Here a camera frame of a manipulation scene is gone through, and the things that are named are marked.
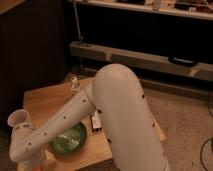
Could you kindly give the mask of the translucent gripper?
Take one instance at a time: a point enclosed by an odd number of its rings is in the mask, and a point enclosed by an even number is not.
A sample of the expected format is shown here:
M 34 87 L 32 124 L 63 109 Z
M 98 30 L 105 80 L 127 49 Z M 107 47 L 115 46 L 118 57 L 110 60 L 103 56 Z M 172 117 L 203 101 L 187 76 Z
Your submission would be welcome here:
M 47 171 L 54 164 L 54 158 L 44 157 L 38 160 L 27 160 L 20 164 L 20 171 Z

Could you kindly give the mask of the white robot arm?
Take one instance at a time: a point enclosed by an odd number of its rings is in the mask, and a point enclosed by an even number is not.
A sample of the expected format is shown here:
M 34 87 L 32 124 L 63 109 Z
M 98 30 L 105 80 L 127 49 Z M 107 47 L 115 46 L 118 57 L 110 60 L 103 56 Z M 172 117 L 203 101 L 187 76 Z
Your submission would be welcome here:
M 12 127 L 9 157 L 26 161 L 87 115 L 98 112 L 119 171 L 171 171 L 139 79 L 128 67 L 109 64 L 41 127 L 27 111 L 8 117 Z

